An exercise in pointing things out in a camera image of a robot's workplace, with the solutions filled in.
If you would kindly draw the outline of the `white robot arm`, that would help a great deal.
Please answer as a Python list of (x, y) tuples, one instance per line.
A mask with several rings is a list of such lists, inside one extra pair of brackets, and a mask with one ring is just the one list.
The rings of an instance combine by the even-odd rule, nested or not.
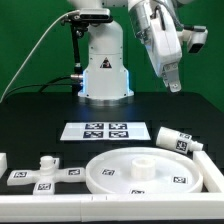
[(181, 90), (178, 63), (181, 45), (174, 25), (175, 0), (67, 0), (75, 19), (87, 24), (89, 63), (78, 92), (82, 101), (118, 104), (134, 95), (123, 65), (123, 30), (111, 18), (110, 6), (126, 6), (134, 34), (146, 47), (156, 75), (176, 93)]

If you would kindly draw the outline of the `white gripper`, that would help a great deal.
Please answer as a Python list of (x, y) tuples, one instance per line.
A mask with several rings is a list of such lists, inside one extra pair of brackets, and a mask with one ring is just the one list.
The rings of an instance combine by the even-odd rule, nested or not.
[(128, 0), (134, 35), (146, 47), (153, 69), (165, 86), (181, 90), (178, 63), (181, 45), (166, 0)]

